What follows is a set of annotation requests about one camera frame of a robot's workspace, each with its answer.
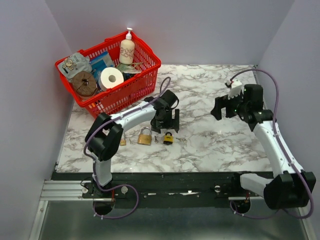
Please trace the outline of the yellow padlock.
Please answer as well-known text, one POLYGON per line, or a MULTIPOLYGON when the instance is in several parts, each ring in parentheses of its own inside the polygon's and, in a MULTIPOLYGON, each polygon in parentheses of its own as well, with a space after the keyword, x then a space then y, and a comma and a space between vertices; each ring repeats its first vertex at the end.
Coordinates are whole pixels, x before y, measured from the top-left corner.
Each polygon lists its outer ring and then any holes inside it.
POLYGON ((164 137, 163 137, 163 144, 165 145, 172 145, 174 142, 174 137, 173 137, 173 134, 171 132, 166 132, 164 134, 164 137))

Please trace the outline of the large brass padlock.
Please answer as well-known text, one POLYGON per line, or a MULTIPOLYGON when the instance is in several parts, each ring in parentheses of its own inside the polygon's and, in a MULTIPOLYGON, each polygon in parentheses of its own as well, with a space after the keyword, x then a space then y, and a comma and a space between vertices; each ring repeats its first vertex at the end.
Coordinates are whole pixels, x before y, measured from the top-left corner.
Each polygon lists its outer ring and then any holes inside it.
POLYGON ((149 127, 145 126, 140 130, 140 133, 137 139, 137 144, 150 146, 151 143, 152 143, 152 130, 149 127))

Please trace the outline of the small brass padlock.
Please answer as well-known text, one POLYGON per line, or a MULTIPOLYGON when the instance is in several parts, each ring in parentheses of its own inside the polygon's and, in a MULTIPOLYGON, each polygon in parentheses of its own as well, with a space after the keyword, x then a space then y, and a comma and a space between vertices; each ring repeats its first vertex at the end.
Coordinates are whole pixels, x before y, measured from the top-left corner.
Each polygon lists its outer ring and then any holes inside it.
POLYGON ((120 139, 119 145, 120 146, 126 146, 127 145, 126 135, 125 134, 122 135, 122 138, 120 139))

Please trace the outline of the yellow padlock key bunch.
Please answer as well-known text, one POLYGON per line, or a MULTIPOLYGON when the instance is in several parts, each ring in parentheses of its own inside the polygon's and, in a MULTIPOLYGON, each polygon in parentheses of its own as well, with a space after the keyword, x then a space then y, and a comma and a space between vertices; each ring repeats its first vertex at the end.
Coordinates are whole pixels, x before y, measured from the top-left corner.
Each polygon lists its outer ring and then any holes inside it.
POLYGON ((181 142, 181 143, 184 144, 185 146, 188 144, 188 140, 187 140, 186 138, 177 137, 176 140, 179 141, 179 142, 181 142))

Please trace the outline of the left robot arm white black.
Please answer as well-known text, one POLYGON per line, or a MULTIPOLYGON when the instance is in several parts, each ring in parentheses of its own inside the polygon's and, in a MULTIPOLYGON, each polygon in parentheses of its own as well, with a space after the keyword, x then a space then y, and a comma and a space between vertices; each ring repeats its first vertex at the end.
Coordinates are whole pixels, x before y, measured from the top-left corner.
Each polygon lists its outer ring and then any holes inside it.
POLYGON ((147 97, 135 107, 108 115, 101 113, 96 117, 85 137, 83 153, 93 160, 93 191, 101 198, 111 191, 111 161, 117 153, 122 136, 128 130, 149 121, 150 131, 180 129, 180 110, 178 97, 165 90, 157 97, 147 97))

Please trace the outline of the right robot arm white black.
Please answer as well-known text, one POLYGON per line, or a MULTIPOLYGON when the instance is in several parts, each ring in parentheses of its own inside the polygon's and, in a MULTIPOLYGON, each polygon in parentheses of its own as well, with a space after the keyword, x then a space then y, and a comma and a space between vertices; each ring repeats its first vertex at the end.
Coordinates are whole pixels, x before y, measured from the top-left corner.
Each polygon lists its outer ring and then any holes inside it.
POLYGON ((263 108, 262 86, 232 82, 227 87, 230 89, 228 94, 215 98, 211 115, 219 121, 225 109, 227 118, 239 116, 247 123, 261 143, 273 172, 272 179, 251 172, 238 173, 230 183, 230 191, 236 196, 253 192, 263 197, 272 210, 307 206, 316 177, 296 161, 284 141, 274 113, 263 108))

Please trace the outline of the green patterned packet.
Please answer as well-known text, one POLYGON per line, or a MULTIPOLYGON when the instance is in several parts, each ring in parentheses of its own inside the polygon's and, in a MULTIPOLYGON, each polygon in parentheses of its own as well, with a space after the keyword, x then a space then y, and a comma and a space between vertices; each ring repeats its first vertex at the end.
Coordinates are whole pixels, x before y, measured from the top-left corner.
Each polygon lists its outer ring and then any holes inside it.
POLYGON ((132 64, 119 63, 116 66, 116 69, 118 69, 122 74, 140 74, 142 72, 142 70, 139 69, 141 64, 141 62, 132 64))

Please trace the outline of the red plastic basket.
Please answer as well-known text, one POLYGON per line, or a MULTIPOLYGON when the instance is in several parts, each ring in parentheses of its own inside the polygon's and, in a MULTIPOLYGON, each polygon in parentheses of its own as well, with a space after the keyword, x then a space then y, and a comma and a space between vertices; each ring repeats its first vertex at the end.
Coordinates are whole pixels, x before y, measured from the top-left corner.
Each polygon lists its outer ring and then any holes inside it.
MULTIPOLYGON (((90 60, 103 52, 108 52, 113 63, 117 66, 120 55, 120 44, 125 39, 126 32, 108 37, 103 42, 96 44, 88 49, 80 49, 77 52, 90 60)), ((58 70, 58 64, 62 63, 66 57, 58 60, 55 67, 59 72, 59 78, 66 90, 72 95, 74 101, 79 107, 86 109, 95 119, 100 113, 105 112, 108 115, 119 112, 120 110, 137 102, 141 98, 154 92, 156 87, 158 69, 161 66, 161 60, 154 54, 153 50, 133 31, 131 33, 132 41, 135 44, 133 62, 142 63, 137 66, 141 71, 130 79, 124 81, 114 88, 96 94, 88 100, 82 100, 74 91, 71 83, 58 70)))

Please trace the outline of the white toilet paper roll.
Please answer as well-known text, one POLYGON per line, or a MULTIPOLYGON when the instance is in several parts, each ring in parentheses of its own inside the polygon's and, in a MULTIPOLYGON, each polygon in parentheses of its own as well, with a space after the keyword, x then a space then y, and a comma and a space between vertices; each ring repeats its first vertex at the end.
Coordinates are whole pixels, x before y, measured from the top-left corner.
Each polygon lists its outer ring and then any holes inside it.
POLYGON ((123 82, 124 77, 122 72, 115 67, 106 67, 101 71, 98 78, 98 85, 103 91, 112 89, 123 82))

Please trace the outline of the cream lotion pump bottle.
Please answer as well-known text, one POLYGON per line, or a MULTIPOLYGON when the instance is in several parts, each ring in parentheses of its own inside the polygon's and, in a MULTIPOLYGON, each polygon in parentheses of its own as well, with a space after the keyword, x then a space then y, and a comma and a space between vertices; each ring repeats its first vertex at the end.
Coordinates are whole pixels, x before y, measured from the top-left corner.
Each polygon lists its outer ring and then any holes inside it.
POLYGON ((132 41, 132 28, 127 28, 125 39, 120 43, 119 62, 131 65, 134 60, 135 43, 132 41))

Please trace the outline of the blue plastic package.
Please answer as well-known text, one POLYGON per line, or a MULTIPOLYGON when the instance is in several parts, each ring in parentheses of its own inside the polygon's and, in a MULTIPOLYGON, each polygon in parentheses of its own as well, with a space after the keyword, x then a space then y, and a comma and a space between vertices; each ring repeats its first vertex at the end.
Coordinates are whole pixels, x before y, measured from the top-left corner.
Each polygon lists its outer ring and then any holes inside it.
POLYGON ((102 71, 105 68, 108 67, 114 67, 115 64, 110 56, 110 54, 105 51, 101 53, 100 55, 96 56, 95 58, 91 59, 89 62, 92 70, 91 72, 97 72, 97 71, 102 71))

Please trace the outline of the brown tape roll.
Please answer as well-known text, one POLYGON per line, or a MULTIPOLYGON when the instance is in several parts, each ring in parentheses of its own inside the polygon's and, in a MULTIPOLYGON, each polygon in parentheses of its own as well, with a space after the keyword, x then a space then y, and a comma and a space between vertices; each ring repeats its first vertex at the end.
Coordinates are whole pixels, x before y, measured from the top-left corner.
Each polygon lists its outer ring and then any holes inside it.
POLYGON ((71 85, 75 93, 81 98, 90 98, 98 90, 97 82, 90 72, 80 71, 72 79, 71 85))

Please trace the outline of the grey cartoon pouch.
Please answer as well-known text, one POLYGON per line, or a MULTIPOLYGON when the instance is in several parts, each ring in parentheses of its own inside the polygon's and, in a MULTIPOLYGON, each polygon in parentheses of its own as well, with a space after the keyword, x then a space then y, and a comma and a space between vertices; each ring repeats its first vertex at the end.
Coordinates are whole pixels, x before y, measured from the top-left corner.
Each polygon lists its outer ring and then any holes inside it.
POLYGON ((90 73, 92 66, 90 65, 90 58, 83 56, 81 53, 76 52, 57 65, 58 70, 67 79, 72 79, 76 74, 85 71, 90 73))

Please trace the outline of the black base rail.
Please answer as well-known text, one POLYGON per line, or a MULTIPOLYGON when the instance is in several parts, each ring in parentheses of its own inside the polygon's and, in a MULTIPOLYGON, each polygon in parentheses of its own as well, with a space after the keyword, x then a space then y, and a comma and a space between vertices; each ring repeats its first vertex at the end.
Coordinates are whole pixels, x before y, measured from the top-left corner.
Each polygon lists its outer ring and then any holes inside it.
POLYGON ((79 182, 78 199, 93 201, 100 211, 134 206, 148 209, 226 208, 234 199, 247 208, 254 193, 240 188, 238 172, 138 172, 113 173, 100 191, 90 173, 57 173, 52 181, 79 182))

